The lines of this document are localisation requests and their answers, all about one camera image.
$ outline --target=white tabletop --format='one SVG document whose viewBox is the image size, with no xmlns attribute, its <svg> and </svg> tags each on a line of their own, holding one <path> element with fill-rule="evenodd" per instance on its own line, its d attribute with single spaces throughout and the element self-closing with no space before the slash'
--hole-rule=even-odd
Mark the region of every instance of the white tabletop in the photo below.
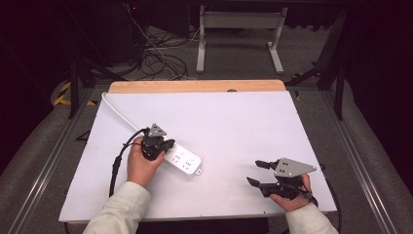
<svg viewBox="0 0 413 234">
<path fill-rule="evenodd" d="M 255 160 L 281 157 L 316 166 L 310 173 L 322 212 L 336 211 L 319 162 L 289 92 L 108 94 L 107 100 L 138 128 L 156 123 L 168 137 L 200 156 L 201 175 L 191 179 L 163 164 L 147 189 L 146 220 L 270 216 L 283 213 L 246 177 L 276 182 Z M 112 164 L 135 130 L 104 102 L 59 221 L 88 221 L 108 199 Z M 126 150 L 117 183 L 126 180 Z"/>
</svg>

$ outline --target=power strip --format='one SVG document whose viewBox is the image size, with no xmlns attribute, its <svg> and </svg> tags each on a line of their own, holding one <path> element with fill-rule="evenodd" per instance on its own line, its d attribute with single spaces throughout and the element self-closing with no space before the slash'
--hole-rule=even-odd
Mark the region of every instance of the power strip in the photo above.
<svg viewBox="0 0 413 234">
<path fill-rule="evenodd" d="M 164 162 L 173 166 L 185 176 L 199 176 L 202 172 L 201 158 L 177 143 L 168 150 Z"/>
</svg>

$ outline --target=black cable bundle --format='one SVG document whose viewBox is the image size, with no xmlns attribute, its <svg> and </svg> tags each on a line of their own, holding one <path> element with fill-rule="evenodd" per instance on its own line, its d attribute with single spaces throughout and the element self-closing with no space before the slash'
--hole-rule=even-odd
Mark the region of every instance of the black cable bundle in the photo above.
<svg viewBox="0 0 413 234">
<path fill-rule="evenodd" d="M 116 181 L 116 176 L 118 175 L 119 172 L 119 167 L 121 167 L 121 161 L 122 161 L 122 155 L 124 154 L 124 151 L 131 145 L 131 141 L 142 133 L 145 129 L 141 129 L 137 131 L 134 135 L 131 136 L 130 139 L 126 143 L 124 143 L 124 147 L 122 147 L 121 152 L 119 153 L 118 157 L 115 158 L 115 162 L 112 165 L 112 179 L 110 180 L 110 188 L 109 188 L 109 197 L 113 195 L 113 192 L 115 190 L 115 181 Z"/>
</svg>

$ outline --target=white sleeve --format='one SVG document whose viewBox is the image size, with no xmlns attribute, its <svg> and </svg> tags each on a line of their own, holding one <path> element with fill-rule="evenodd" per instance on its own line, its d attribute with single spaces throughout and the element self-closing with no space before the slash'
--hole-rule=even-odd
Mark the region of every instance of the white sleeve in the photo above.
<svg viewBox="0 0 413 234">
<path fill-rule="evenodd" d="M 135 233 L 149 200 L 150 194 L 145 188 L 125 182 L 89 222 L 84 233 Z"/>
<path fill-rule="evenodd" d="M 328 218 L 313 203 L 286 213 L 291 234 L 335 234 L 338 233 Z"/>
</svg>

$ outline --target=human hand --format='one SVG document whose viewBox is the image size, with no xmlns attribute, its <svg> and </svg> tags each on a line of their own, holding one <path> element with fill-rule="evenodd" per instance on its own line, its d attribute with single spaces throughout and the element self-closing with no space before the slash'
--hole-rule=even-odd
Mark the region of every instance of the human hand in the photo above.
<svg viewBox="0 0 413 234">
<path fill-rule="evenodd" d="M 302 186 L 301 189 L 304 191 L 311 191 L 310 177 L 307 174 L 302 174 L 301 178 L 303 179 L 304 184 L 304 186 Z M 286 200 L 277 194 L 271 194 L 270 198 L 274 202 L 276 202 L 280 207 L 282 207 L 286 212 L 293 212 L 295 210 L 307 206 L 310 203 L 310 200 L 304 198 L 302 194 L 299 194 L 293 200 Z"/>
<path fill-rule="evenodd" d="M 137 137 L 131 145 L 131 152 L 128 157 L 128 181 L 145 187 L 154 177 L 162 162 L 164 162 L 165 152 L 162 152 L 154 161 L 145 159 L 140 145 L 142 140 L 143 137 Z"/>
</svg>

